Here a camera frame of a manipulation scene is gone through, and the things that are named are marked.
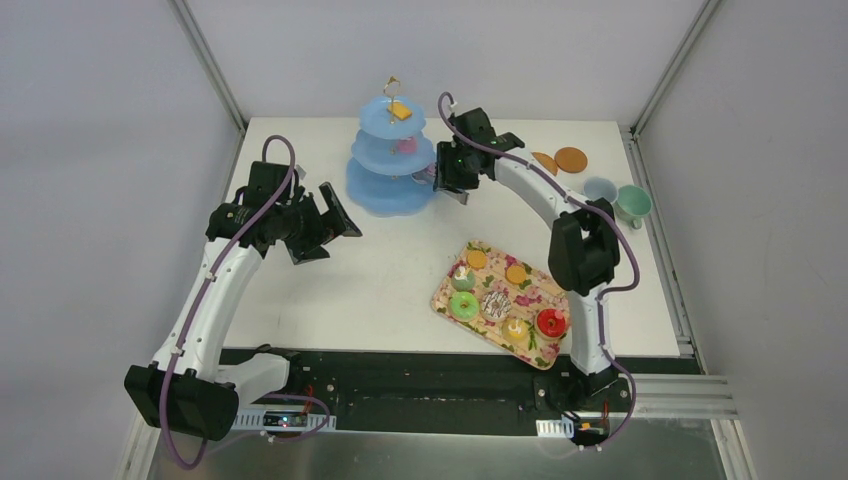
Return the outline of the pink frosted cake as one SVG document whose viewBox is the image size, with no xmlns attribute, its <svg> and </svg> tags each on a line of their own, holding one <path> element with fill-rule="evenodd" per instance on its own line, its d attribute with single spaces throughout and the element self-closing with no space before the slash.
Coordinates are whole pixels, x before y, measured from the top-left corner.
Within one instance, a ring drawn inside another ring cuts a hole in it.
<svg viewBox="0 0 848 480">
<path fill-rule="evenodd" d="M 395 144 L 397 154 L 412 155 L 418 150 L 418 140 L 415 137 L 399 139 Z"/>
</svg>

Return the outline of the blue three-tier cake stand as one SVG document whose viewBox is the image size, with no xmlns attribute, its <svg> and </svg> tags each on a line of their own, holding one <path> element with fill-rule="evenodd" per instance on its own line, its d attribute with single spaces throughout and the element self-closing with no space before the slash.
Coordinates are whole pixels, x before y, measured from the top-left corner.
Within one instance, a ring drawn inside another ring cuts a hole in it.
<svg viewBox="0 0 848 480">
<path fill-rule="evenodd" d="M 413 116 L 391 123 L 387 111 L 390 101 L 404 103 Z M 389 77 L 381 94 L 359 111 L 359 129 L 346 167 L 346 190 L 354 203 L 372 215 L 392 217 L 413 215 L 433 200 L 433 189 L 411 178 L 412 173 L 436 160 L 434 144 L 424 133 L 426 125 L 423 108 L 402 94 L 400 79 Z M 397 154 L 396 142 L 409 137 L 418 140 L 417 152 Z"/>
</svg>

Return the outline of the purple frosted donut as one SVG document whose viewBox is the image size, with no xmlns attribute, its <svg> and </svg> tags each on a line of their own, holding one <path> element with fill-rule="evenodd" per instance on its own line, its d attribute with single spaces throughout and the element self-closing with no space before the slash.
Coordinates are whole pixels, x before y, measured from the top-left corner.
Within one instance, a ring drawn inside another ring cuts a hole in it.
<svg viewBox="0 0 848 480">
<path fill-rule="evenodd" d="M 418 184 L 433 185 L 436 177 L 436 165 L 431 163 L 424 169 L 413 173 L 411 177 Z"/>
</svg>

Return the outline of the metal serving tongs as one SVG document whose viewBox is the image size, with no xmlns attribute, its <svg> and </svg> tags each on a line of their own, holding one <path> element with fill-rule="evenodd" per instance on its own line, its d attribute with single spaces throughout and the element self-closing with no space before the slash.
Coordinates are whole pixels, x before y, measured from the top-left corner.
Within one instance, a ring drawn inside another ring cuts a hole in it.
<svg viewBox="0 0 848 480">
<path fill-rule="evenodd" d="M 442 193 L 443 190 L 452 190 L 452 191 L 457 191 L 457 192 L 465 191 L 465 190 L 462 190 L 462 189 L 459 189 L 459 188 L 447 186 L 438 174 L 437 164 L 436 163 L 434 163 L 434 164 L 436 165 L 435 181 L 434 181 L 433 185 L 425 185 L 425 186 L 430 186 L 433 189 L 434 192 L 441 192 L 441 193 Z"/>
</svg>

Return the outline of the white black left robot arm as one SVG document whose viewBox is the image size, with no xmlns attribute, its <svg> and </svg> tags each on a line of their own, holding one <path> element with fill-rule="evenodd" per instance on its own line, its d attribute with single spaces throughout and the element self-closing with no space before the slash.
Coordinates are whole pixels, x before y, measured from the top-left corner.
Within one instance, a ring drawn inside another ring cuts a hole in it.
<svg viewBox="0 0 848 480">
<path fill-rule="evenodd" d="M 132 365 L 124 388 L 152 427 L 208 441 L 223 439 L 237 412 L 266 394 L 297 402 L 305 378 L 289 356 L 261 348 L 248 361 L 221 368 L 223 343 L 251 278 L 268 250 L 282 243 L 293 264 L 329 256 L 339 236 L 359 237 L 329 182 L 319 186 L 320 211 L 297 170 L 256 161 L 247 185 L 210 215 L 201 267 L 163 345 L 146 366 Z"/>
</svg>

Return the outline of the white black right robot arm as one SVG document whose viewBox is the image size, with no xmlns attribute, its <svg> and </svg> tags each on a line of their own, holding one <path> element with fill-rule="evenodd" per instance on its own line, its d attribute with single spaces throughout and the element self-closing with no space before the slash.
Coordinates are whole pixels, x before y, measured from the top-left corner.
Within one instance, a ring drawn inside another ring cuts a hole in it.
<svg viewBox="0 0 848 480">
<path fill-rule="evenodd" d="M 441 119 L 452 138 L 436 147 L 434 190 L 464 195 L 488 178 L 515 193 L 549 228 L 548 271 L 577 301 L 570 360 L 581 374 L 569 380 L 568 397 L 580 409 L 595 408 L 608 393 L 598 374 L 612 368 L 602 295 L 620 262 L 612 207 L 558 183 L 523 140 L 496 133 L 481 108 Z"/>
</svg>

